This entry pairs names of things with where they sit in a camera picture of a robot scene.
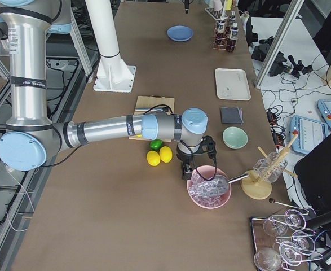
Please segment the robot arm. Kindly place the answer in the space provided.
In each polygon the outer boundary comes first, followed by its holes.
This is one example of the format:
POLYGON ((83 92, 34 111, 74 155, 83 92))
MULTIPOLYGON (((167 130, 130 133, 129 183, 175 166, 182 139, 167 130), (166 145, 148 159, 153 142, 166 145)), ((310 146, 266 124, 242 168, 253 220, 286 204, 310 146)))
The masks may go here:
POLYGON ((8 27, 12 115, 0 138, 0 159, 19 171, 46 167, 48 160, 92 142, 141 136, 177 142, 182 177, 188 180, 195 157, 216 158, 214 140, 205 135, 208 117, 198 108, 161 112, 151 107, 141 114, 74 123, 56 117, 57 106, 47 96, 47 35, 70 34, 81 60, 87 51, 76 27, 70 1, 0 1, 0 16, 8 27))

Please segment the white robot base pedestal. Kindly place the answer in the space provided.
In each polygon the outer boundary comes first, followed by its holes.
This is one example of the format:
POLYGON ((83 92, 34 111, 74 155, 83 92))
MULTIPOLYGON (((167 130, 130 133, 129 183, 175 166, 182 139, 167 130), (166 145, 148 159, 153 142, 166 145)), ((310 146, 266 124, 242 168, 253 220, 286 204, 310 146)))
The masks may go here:
POLYGON ((100 54, 94 90, 131 92, 136 67, 121 58, 110 1, 88 0, 86 7, 100 54))

